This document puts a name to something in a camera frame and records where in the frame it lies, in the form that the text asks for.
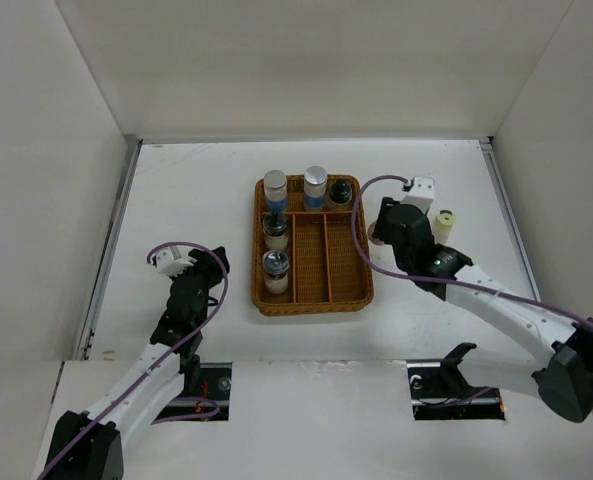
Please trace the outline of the yellow cap spice bottle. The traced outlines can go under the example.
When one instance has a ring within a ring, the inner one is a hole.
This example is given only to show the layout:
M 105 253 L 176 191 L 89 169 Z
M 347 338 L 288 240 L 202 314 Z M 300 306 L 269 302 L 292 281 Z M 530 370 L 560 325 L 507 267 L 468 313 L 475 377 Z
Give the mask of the yellow cap spice bottle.
M 432 232 L 437 244 L 446 245 L 456 223 L 455 214 L 448 209 L 439 210 L 432 221 Z

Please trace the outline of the clear dome cap grinder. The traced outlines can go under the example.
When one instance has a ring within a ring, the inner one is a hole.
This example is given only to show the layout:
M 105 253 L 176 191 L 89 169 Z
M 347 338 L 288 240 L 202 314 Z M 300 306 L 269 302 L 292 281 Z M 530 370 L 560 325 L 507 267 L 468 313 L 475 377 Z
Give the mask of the clear dome cap grinder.
M 269 250 L 262 257 L 264 285 L 273 295 L 281 295 L 287 291 L 289 285 L 290 260 L 281 250 Z

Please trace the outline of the black cap spice bottle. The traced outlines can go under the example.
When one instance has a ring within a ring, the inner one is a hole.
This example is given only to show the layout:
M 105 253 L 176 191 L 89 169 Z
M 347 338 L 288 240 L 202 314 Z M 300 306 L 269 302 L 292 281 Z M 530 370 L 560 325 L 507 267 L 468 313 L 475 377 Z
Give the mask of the black cap spice bottle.
M 346 179 L 335 180 L 328 190 L 328 208 L 332 211 L 346 211 L 351 208 L 353 188 Z

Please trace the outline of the black dome cap grinder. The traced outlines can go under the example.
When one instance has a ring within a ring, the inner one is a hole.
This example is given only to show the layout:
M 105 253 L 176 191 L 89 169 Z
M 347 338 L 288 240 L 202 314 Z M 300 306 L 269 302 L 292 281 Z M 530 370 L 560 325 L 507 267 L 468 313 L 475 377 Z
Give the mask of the black dome cap grinder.
M 262 217 L 264 243 L 268 250 L 286 251 L 289 242 L 289 220 L 283 212 L 270 212 Z

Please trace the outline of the blue label silver cap jar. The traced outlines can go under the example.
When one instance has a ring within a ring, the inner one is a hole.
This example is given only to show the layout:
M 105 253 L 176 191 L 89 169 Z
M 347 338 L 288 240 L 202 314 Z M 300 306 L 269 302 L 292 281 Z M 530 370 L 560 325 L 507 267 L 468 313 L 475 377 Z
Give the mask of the blue label silver cap jar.
M 285 212 L 288 205 L 287 176 L 281 170 L 270 170 L 263 178 L 265 206 L 271 212 Z

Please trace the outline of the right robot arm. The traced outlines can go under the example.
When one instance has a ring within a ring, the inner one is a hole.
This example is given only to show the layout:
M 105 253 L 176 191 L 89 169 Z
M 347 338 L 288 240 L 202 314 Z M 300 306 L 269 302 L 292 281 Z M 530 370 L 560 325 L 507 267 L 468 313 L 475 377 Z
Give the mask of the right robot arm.
M 533 358 L 522 388 L 560 417 L 583 422 L 593 410 L 593 319 L 520 297 L 458 250 L 435 241 L 415 205 L 385 197 L 375 237 L 391 246 L 398 275 L 464 309 Z

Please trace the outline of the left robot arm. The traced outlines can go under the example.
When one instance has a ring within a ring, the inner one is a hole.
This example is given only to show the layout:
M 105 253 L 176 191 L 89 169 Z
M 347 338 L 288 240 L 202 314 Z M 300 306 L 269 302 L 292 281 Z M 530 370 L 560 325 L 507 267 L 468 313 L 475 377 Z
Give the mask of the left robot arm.
M 146 261 L 171 280 L 164 311 L 123 377 L 85 410 L 57 420 L 41 479 L 122 478 L 128 447 L 170 401 L 199 390 L 202 331 L 224 304 L 210 292 L 229 286 L 226 250 L 167 242 Z

